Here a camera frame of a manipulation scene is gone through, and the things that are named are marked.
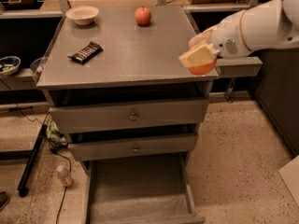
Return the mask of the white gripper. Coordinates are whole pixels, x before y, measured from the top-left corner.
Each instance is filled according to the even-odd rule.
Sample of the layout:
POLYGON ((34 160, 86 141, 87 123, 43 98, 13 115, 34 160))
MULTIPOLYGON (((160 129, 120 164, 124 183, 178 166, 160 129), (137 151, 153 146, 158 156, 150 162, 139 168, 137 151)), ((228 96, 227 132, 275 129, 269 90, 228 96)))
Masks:
POLYGON ((218 54, 225 59, 250 55, 251 50, 245 44, 242 35, 241 22, 244 14, 244 10, 236 12, 216 26, 195 35, 188 43, 191 49, 178 57, 180 62, 186 68, 192 68, 213 63, 218 54), (213 44, 196 45, 203 41, 213 44))

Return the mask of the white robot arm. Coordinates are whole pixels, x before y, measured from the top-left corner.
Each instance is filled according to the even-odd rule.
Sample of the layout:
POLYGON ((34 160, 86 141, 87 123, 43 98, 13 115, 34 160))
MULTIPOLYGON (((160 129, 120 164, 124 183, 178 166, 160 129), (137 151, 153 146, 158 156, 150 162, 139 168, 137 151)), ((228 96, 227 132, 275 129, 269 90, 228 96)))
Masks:
POLYGON ((218 57, 247 57, 262 49, 292 49, 299 43, 299 0, 271 0, 243 9, 194 36, 179 56, 183 66, 200 68, 218 57))

